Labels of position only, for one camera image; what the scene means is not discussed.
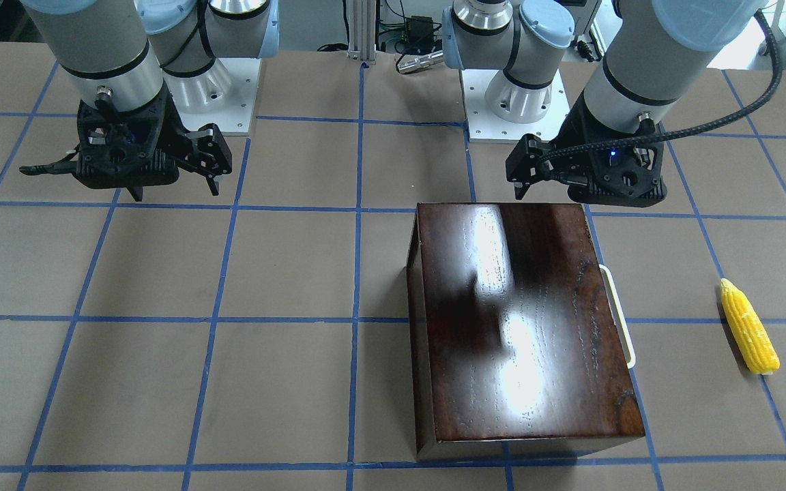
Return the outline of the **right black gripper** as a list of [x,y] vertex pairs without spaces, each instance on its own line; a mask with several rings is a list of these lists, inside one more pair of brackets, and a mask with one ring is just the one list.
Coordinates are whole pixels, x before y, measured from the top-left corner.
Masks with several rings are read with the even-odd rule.
[[216,124],[187,133],[168,88],[117,121],[81,102],[77,112],[79,154],[67,153],[52,164],[21,166],[25,176],[74,174],[91,189],[168,185],[179,177],[179,164],[205,178],[212,196],[219,180],[232,171],[232,153]]

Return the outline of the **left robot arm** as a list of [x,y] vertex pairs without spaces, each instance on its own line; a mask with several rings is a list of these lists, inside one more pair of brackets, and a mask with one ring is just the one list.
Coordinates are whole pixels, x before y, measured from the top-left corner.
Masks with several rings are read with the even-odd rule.
[[[558,181],[579,204],[650,207],[667,197],[665,143],[739,121],[767,104],[782,82],[782,56],[761,1],[615,1],[620,30],[568,111],[556,137],[526,133],[506,158],[521,200],[534,184]],[[755,19],[772,66],[754,102],[720,118],[664,132],[659,122],[711,60]],[[514,94],[548,93],[574,19],[555,1],[455,1],[442,21],[445,63],[496,72],[489,100],[514,121]]]

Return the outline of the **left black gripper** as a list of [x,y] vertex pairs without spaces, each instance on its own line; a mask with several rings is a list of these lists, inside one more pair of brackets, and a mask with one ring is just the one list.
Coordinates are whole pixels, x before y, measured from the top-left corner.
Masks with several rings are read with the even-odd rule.
[[540,181],[555,180],[554,171],[568,184],[568,196],[581,204],[650,207],[667,198],[661,176],[664,149],[660,143],[574,153],[564,158],[547,156],[553,149],[628,138],[629,134],[606,127],[596,120],[583,97],[578,97],[557,137],[543,142],[536,134],[524,134],[506,158],[506,180],[514,198],[524,199]]

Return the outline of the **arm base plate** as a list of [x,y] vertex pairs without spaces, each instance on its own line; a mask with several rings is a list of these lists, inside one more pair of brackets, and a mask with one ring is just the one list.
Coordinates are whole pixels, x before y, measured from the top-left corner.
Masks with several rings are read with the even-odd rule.
[[552,140],[570,112],[559,72],[540,89],[514,86],[499,70],[463,70],[461,82],[472,142],[515,143],[524,134]]
[[224,136],[250,136],[260,68],[260,59],[216,59],[204,74],[165,80],[188,130],[214,123]]

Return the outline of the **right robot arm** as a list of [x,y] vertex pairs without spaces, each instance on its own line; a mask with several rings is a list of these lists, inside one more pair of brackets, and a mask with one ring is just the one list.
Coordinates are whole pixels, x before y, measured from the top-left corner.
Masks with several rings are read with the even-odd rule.
[[79,92],[78,144],[25,176],[74,177],[94,190],[202,177],[212,195],[232,171],[218,122],[191,130],[183,114],[234,102],[225,59],[272,58],[276,1],[25,1],[23,6]]

